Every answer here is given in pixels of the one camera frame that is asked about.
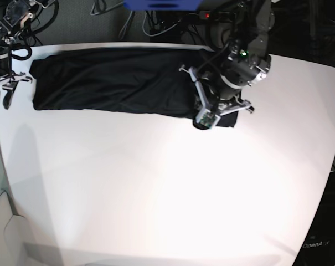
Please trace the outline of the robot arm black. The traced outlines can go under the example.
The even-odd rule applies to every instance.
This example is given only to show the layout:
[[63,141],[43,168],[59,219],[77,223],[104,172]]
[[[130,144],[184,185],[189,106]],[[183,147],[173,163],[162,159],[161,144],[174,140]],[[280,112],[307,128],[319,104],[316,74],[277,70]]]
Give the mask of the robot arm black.
[[[31,31],[32,20],[37,18],[38,9],[54,7],[52,18],[38,30]],[[16,89],[19,81],[29,82],[31,78],[24,73],[16,74],[12,70],[12,60],[25,61],[32,56],[31,47],[17,43],[17,39],[26,32],[38,34],[46,30],[56,19],[59,12],[58,1],[10,1],[2,19],[0,19],[0,87],[7,91]]]
[[100,110],[158,114],[191,119],[200,130],[232,127],[241,110],[253,112],[241,98],[247,86],[270,70],[270,1],[227,1],[211,11],[198,2],[125,1],[131,11],[165,35],[180,24],[201,22],[200,49],[170,48],[166,43],[73,50],[34,60],[29,73],[15,73],[12,60],[32,56],[32,21],[58,1],[10,1],[0,19],[0,104],[9,108],[19,82],[36,83],[33,107],[43,110]]

